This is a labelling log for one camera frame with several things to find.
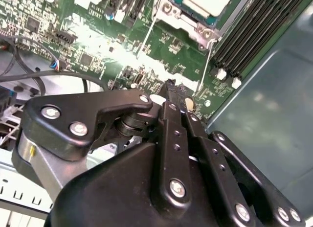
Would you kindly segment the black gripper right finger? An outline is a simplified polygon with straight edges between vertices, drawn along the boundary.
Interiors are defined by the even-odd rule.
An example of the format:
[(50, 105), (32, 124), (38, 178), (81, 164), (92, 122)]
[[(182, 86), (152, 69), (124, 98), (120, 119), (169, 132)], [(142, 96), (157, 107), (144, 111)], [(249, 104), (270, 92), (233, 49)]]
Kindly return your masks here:
[(303, 227), (297, 208), (222, 132), (186, 112), (195, 202), (179, 227)]

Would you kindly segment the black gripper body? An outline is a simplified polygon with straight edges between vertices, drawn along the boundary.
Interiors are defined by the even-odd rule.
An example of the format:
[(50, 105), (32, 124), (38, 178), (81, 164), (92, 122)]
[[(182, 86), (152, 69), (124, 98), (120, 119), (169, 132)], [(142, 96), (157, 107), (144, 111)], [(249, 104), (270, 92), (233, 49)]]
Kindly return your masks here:
[(187, 144), (140, 144), (70, 181), (49, 227), (178, 227), (195, 202)]

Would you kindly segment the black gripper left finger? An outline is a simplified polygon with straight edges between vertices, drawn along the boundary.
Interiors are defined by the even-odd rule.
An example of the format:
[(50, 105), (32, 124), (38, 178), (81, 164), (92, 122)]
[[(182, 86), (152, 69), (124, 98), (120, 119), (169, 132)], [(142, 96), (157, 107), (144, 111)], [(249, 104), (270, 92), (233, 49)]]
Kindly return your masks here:
[(53, 201), (53, 211), (93, 211), (109, 193), (99, 167), (88, 170), (89, 151), (129, 140), (144, 142), (109, 160), (115, 167), (143, 152), (137, 165), (143, 171), (154, 155), (154, 172), (143, 181), (160, 212), (185, 212), (192, 201), (188, 158), (191, 114), (185, 93), (171, 80), (161, 89), (161, 101), (140, 90), (51, 95), (29, 100), (24, 108), (18, 139), (20, 156)]

